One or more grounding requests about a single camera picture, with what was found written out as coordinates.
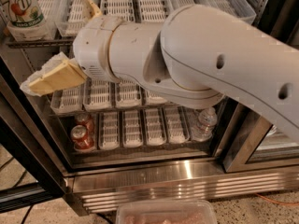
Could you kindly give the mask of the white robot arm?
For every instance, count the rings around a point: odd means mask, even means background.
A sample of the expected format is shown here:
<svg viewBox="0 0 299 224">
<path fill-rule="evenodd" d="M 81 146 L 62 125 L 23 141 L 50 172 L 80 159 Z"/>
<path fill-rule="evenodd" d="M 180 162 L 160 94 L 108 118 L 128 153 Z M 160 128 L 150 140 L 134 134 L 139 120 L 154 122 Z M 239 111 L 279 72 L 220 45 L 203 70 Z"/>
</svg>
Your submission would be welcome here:
<svg viewBox="0 0 299 224">
<path fill-rule="evenodd" d="M 214 7 L 181 7 L 162 23 L 94 11 L 73 52 L 53 56 L 21 90 L 42 96 L 93 78 L 129 80 L 194 109 L 228 96 L 299 141 L 299 50 Z"/>
</svg>

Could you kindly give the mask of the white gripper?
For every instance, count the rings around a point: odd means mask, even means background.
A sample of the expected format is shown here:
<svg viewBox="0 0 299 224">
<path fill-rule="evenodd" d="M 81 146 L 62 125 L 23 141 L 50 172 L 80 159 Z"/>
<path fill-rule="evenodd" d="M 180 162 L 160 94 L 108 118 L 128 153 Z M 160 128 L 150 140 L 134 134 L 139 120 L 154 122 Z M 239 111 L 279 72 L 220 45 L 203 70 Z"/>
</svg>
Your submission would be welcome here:
<svg viewBox="0 0 299 224">
<path fill-rule="evenodd" d="M 89 22 L 79 30 L 73 42 L 76 60 L 69 59 L 63 52 L 54 55 L 39 71 L 23 81 L 20 85 L 23 92 L 43 96 L 81 85 L 87 76 L 108 82 L 120 81 L 110 67 L 109 47 L 115 30 L 124 20 L 103 15 L 93 0 L 81 2 L 83 19 Z"/>
</svg>

